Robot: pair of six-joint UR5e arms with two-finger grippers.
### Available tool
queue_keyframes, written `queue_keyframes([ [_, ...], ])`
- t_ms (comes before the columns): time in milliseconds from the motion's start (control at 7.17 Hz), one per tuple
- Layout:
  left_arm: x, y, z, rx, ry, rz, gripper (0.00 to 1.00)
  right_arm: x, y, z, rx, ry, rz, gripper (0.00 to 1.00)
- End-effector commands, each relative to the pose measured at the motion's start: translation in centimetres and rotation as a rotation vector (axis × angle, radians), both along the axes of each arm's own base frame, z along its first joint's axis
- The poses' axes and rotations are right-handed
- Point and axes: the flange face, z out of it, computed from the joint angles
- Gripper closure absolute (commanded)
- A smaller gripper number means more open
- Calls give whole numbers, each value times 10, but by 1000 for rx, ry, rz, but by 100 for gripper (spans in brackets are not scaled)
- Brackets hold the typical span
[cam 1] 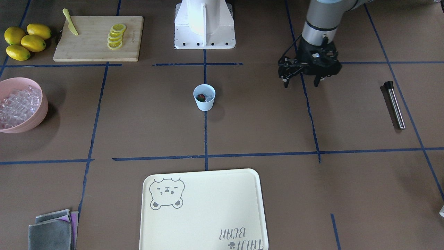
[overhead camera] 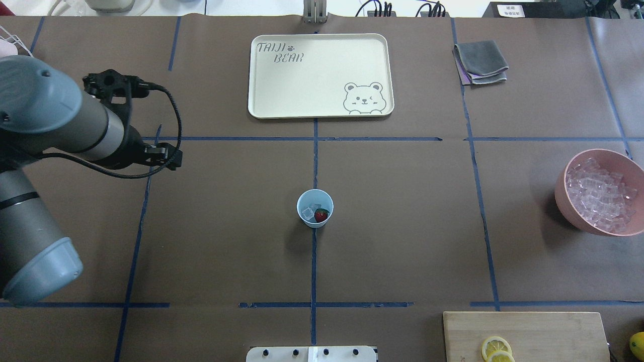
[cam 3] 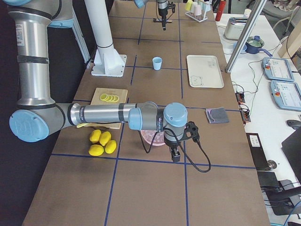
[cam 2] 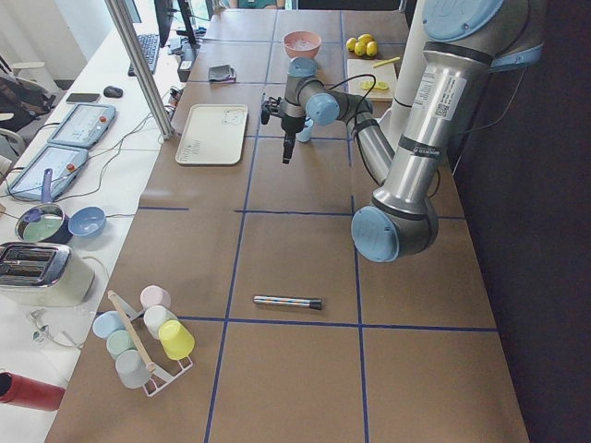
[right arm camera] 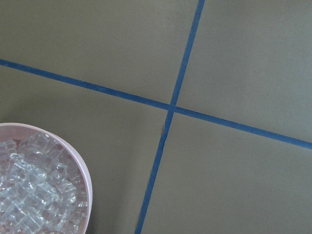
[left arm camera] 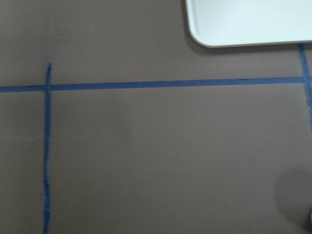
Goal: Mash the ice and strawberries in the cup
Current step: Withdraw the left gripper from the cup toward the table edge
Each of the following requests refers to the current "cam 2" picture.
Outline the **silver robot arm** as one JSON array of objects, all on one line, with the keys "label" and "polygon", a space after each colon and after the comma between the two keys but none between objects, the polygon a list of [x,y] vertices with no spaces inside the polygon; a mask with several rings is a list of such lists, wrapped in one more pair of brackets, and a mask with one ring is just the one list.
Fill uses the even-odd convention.
[{"label": "silver robot arm", "polygon": [[420,1],[416,5],[392,106],[383,122],[359,95],[328,90],[316,63],[294,58],[278,116],[289,161],[307,120],[343,122],[377,188],[356,212],[356,250],[391,262],[427,249],[439,223],[428,189],[457,122],[473,111],[482,78],[534,64],[541,56],[543,1]]}]

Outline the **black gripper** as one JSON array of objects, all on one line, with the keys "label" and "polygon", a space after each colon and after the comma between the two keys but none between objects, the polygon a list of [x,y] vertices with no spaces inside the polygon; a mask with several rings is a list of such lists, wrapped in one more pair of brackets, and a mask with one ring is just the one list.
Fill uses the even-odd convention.
[{"label": "black gripper", "polygon": [[296,134],[301,132],[305,127],[305,117],[293,117],[284,115],[282,117],[281,128],[284,131],[283,139],[283,164],[288,164],[293,158],[294,145],[296,141]]}]

